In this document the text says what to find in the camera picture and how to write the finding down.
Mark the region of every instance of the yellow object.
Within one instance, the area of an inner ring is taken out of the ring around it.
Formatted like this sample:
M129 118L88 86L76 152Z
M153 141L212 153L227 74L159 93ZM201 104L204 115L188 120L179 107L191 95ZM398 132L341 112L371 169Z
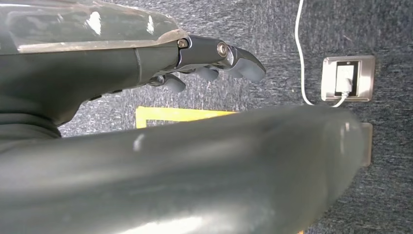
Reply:
M234 113L236 112L139 106L136 109L136 127L146 128L147 120L185 122L225 116Z

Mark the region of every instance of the robotic arm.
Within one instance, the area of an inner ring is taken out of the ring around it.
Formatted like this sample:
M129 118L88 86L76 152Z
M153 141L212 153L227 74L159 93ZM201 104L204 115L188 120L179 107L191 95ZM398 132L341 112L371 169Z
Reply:
M0 0L0 233L296 234L347 188L364 142L347 111L284 106L61 138L80 104L261 63L170 17L98 1Z

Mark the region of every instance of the white plug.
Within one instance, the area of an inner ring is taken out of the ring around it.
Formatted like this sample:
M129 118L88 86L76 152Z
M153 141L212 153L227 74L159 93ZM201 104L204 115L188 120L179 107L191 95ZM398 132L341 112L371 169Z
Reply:
M337 77L336 77L336 92L339 93L351 93L353 89L353 75L354 66L345 65L337 67Z

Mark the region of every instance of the transparent plastic cover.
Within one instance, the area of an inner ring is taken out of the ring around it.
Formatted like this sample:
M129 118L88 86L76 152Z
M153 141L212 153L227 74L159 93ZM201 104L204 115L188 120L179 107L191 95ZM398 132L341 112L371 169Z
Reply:
M134 7L94 0L2 2L2 34L18 53L147 47L187 36L173 18Z

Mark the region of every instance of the gray carpet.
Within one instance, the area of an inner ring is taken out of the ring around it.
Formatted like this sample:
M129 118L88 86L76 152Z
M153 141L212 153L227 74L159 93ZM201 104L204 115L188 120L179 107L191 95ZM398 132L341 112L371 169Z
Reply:
M127 90L83 105L64 136L134 128L137 106L244 111L303 104L294 42L298 0L119 0L175 17L191 34L217 37L253 52L268 70L265 80L222 76L214 83L181 76L188 88ZM300 38L306 89L320 100L322 60L328 56L376 55L374 100L346 103L374 126L373 163L306 233L413 233L413 1L305 0Z

